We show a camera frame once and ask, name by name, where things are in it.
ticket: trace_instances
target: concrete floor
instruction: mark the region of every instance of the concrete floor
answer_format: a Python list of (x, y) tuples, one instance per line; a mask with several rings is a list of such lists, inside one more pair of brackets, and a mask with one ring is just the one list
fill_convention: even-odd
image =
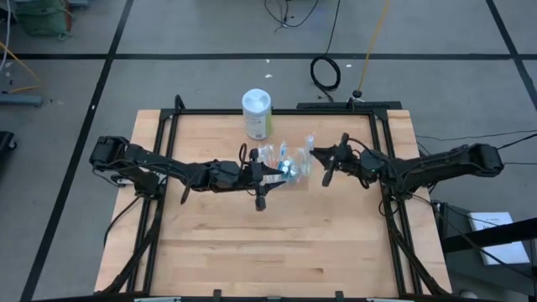
[[(50, 218), (88, 105), (96, 89), (126, 0), (96, 0), (77, 10), (74, 37), (65, 42), (30, 38), (15, 26), (10, 48), (17, 54), (101, 54), (102, 60), (26, 60), (40, 77), (41, 108), (0, 107), (0, 129), (15, 132), (18, 149), (0, 179), (0, 300), (19, 300)], [(276, 12), (274, 0), (269, 1)], [(495, 0), (520, 54), (537, 53), (534, 0)], [(294, 0), (290, 22), (301, 20), (312, 0)], [(341, 0), (333, 53), (363, 53), (382, 10), (378, 0)], [(335, 0), (320, 0), (297, 29), (279, 26), (263, 0), (134, 0), (119, 54), (320, 53), (330, 37)], [(509, 54), (485, 0), (394, 0), (375, 53)], [(102, 236), (117, 191), (91, 174), (87, 163), (100, 135), (130, 137), (140, 109), (172, 107), (180, 93), (189, 108), (240, 107), (253, 87), (270, 93), (274, 107), (319, 102), (309, 75), (310, 59), (114, 60), (91, 125), (75, 178), (34, 298), (90, 294), (102, 256)], [(371, 102), (401, 101), (411, 111), (417, 134), (460, 137), (537, 128), (537, 112), (513, 60), (372, 60), (363, 92)], [(342, 81), (332, 93), (345, 101), (356, 85), (362, 60), (338, 60)], [(525, 60), (537, 77), (537, 61)], [(0, 75), (0, 89), (33, 84), (16, 63)], [(321, 81), (333, 81), (319, 64)], [(499, 145), (523, 135), (487, 138)], [(464, 142), (420, 139), (440, 152)], [(502, 153), (505, 161), (535, 161), (537, 140)], [(537, 216), (534, 166), (508, 166), (494, 179), (462, 177), (438, 185), (433, 197), (474, 211), (509, 211), (515, 221)], [(525, 297), (452, 275), (455, 290), (483, 298)]]

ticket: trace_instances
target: white container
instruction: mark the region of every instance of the white container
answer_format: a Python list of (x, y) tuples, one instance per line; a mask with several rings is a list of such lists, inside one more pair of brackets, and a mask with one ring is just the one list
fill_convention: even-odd
[(242, 114), (250, 138), (265, 139), (272, 133), (270, 104), (270, 95), (261, 89), (252, 89), (242, 96)]

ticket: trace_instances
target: wooden table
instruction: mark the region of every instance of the wooden table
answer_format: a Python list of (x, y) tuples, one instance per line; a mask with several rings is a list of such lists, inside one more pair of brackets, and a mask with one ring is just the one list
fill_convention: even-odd
[[(398, 157), (418, 156), (408, 111), (388, 111)], [(151, 150), (159, 111), (140, 111), (132, 143)], [(285, 140), (301, 147), (315, 133), (315, 145), (339, 143), (341, 134), (373, 147), (369, 121), (359, 116), (273, 116), (268, 142)], [(382, 127), (378, 122), (383, 145)], [(165, 152), (169, 123), (164, 132)], [(179, 117), (174, 159), (205, 162), (237, 160), (241, 143), (256, 148), (247, 137), (242, 116), (185, 115)], [(296, 188), (271, 191), (267, 209), (255, 211), (245, 192), (191, 192), (180, 205), (184, 186), (171, 180), (164, 206), (151, 295), (397, 297), (393, 261), (384, 217), (378, 213), (378, 184), (365, 190), (355, 178), (335, 173), (330, 187), (321, 186), (323, 168), (314, 162), (310, 178)], [(132, 199), (133, 188), (119, 190), (114, 216)], [(425, 189), (418, 195), (429, 199)], [(430, 206), (408, 200), (407, 211), (417, 257), (446, 290), (451, 290)], [(141, 203), (108, 236), (96, 289), (103, 289), (132, 255)], [(408, 263), (401, 253), (406, 288), (412, 290)], [(139, 267), (141, 289), (146, 260)]]

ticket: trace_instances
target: yellow cable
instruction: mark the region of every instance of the yellow cable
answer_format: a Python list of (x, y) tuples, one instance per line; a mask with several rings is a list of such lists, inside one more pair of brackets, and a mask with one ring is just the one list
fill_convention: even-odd
[(17, 89), (13, 89), (11, 91), (8, 91), (8, 93), (15, 93), (15, 92), (33, 90), (33, 89), (36, 89), (36, 88), (39, 88), (39, 86), (28, 86), (28, 87), (17, 88)]
[(366, 71), (368, 70), (369, 55), (373, 51), (373, 45), (375, 45), (378, 32), (380, 31), (380, 28), (382, 27), (383, 22), (384, 22), (384, 18), (386, 18), (386, 12), (388, 11), (388, 7), (389, 7), (389, 0), (386, 0), (386, 3), (384, 4), (384, 8), (383, 8), (383, 13), (380, 15), (380, 19), (378, 20), (378, 23), (377, 23), (377, 28), (375, 28), (375, 33), (373, 34), (373, 37), (371, 38), (371, 42), (369, 43), (368, 53), (366, 54), (366, 61), (363, 63), (362, 76), (360, 77), (360, 84), (358, 85), (358, 91), (362, 91), (363, 79), (366, 77)]
[(11, 55), (20, 65), (22, 65), (24, 67), (24, 69), (26, 69), (32, 76), (34, 76), (35, 80), (37, 80), (38, 82), (41, 82), (41, 79), (28, 67), (26, 66), (26, 64), (24, 64), (21, 60), (19, 60), (17, 58), (16, 55), (14, 55), (11, 50), (9, 50), (6, 45), (4, 45), (2, 42), (0, 42), (0, 46), (2, 46), (3, 49), (5, 49), (9, 55)]

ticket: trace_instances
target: white paper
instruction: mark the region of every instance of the white paper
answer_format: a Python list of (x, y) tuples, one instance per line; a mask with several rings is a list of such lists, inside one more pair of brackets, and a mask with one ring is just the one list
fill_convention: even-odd
[[(508, 212), (474, 212), (469, 213), (468, 215), (471, 218), (481, 220), (476, 221), (474, 219), (470, 219), (470, 225), (472, 226), (473, 231), (481, 231), (486, 228), (495, 227), (494, 225), (501, 226), (513, 223), (513, 219)], [(508, 264), (529, 263), (528, 254), (526, 253), (522, 242), (511, 242), (493, 247), (484, 247), (483, 250), (491, 253), (494, 255), (494, 257)], [(481, 253), (481, 256), (486, 265), (499, 264), (496, 260), (490, 258), (484, 253)]]

